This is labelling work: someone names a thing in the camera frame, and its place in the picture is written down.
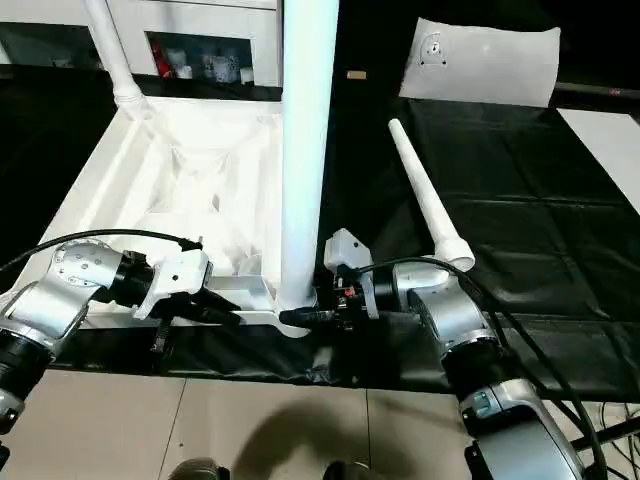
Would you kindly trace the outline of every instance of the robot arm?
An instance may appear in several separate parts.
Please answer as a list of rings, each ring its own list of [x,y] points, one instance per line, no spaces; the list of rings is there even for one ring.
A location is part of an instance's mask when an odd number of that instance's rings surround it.
[[[201,249],[170,255],[151,267],[143,254],[121,253],[95,239],[58,247],[44,277],[0,312],[0,434],[11,430],[26,397],[82,324],[91,300],[132,307],[139,319],[237,323],[231,312],[239,307],[204,287],[211,268]]]
[[[474,439],[465,459],[475,480],[583,478],[576,451],[457,277],[418,262],[359,273],[371,255],[344,229],[327,241],[324,258],[334,272],[331,307],[283,312],[281,321],[305,328],[333,322],[350,330],[378,318],[379,310],[418,315]]]

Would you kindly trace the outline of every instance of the white cabinet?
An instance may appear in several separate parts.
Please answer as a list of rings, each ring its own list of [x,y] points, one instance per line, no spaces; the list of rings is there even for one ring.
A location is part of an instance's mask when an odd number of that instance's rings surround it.
[[[158,61],[165,61],[176,75],[178,58],[186,60],[192,78],[236,81],[244,68],[256,85],[281,86],[280,2],[108,0],[108,5],[133,73],[157,75]],[[0,63],[98,68],[88,25],[84,0],[0,0]],[[213,72],[218,67],[232,74],[221,80]]]
[[[211,58],[235,52],[240,67],[251,67],[256,85],[281,85],[278,62],[279,22],[275,9],[213,5],[212,1],[181,3],[153,0],[109,0],[109,9],[133,73],[158,74],[158,58],[167,50],[186,56],[193,67],[206,69]],[[215,3],[238,3],[223,0]],[[242,0],[239,4],[273,6],[273,0]]]
[[[0,0],[0,63],[97,68],[83,0]]]

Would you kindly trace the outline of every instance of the tiled floor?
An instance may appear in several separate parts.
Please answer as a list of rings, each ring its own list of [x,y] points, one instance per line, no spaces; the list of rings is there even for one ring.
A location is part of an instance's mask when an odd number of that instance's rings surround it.
[[[622,409],[606,413],[613,424]],[[234,480],[320,480],[336,459],[388,480],[470,479],[470,440],[446,395],[50,371],[2,441],[12,454],[0,479],[11,480],[165,480],[194,457]]]

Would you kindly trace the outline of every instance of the white pipe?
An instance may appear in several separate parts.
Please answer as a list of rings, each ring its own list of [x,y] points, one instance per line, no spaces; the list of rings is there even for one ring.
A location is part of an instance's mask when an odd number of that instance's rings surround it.
[[[402,124],[394,118],[389,122],[389,130],[418,199],[422,215],[427,221],[436,247],[436,258],[453,264],[463,272],[470,270],[476,261],[471,248],[458,235]]]
[[[141,104],[144,97],[131,76],[107,0],[85,0],[84,3],[89,14],[93,41],[113,82],[116,104]]]
[[[284,8],[282,309],[313,305],[322,175],[339,0]]]

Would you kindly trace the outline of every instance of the white paper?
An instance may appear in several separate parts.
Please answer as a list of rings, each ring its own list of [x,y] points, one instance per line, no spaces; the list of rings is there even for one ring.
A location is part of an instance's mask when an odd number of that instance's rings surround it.
[[[546,107],[560,29],[511,32],[418,20],[401,97]]]

